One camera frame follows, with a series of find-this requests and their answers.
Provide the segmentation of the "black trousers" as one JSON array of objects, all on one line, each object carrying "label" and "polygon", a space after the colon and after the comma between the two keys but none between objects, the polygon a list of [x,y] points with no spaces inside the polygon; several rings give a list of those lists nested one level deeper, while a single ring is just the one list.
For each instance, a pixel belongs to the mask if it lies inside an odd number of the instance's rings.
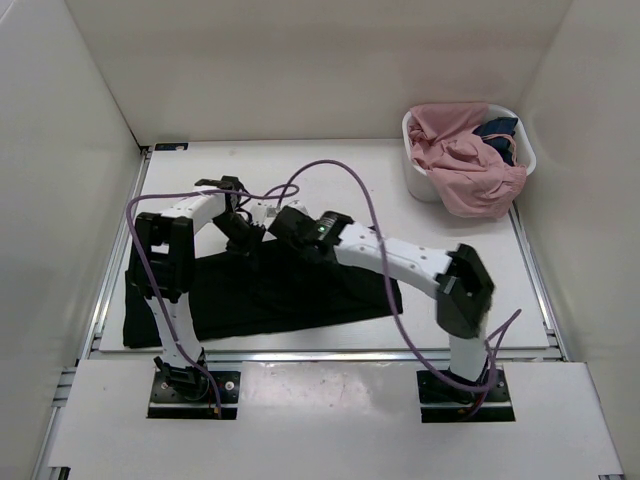
[{"label": "black trousers", "polygon": [[357,267],[310,263],[277,240],[249,256],[223,252],[196,259],[189,292],[201,341],[275,334],[388,316],[387,296],[403,307],[396,282]]}]

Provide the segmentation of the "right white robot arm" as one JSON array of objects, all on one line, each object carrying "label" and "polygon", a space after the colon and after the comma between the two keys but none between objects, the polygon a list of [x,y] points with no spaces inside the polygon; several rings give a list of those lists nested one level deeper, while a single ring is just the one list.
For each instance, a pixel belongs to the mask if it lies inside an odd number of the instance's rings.
[{"label": "right white robot arm", "polygon": [[495,285],[473,247],[429,249],[384,238],[341,213],[327,211],[313,219],[290,206],[279,211],[268,231],[310,260],[379,273],[386,282],[403,282],[434,299],[436,322],[449,335],[451,359],[447,373],[425,367],[460,399],[493,387],[495,361],[486,340],[486,315]]}]

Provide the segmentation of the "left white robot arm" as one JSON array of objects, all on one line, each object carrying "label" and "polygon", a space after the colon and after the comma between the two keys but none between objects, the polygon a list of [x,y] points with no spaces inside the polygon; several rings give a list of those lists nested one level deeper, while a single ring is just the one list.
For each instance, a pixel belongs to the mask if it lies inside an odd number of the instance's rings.
[{"label": "left white robot arm", "polygon": [[199,180],[186,196],[171,195],[177,202],[159,213],[132,215],[143,196],[127,207],[132,238],[127,281],[153,314],[162,347],[156,367],[169,387],[191,402],[209,400],[216,414],[221,408],[219,386],[196,336],[189,301],[196,273],[195,236],[213,224],[227,237],[228,251],[249,254],[265,229],[241,213],[248,195],[238,178],[224,176]]}]

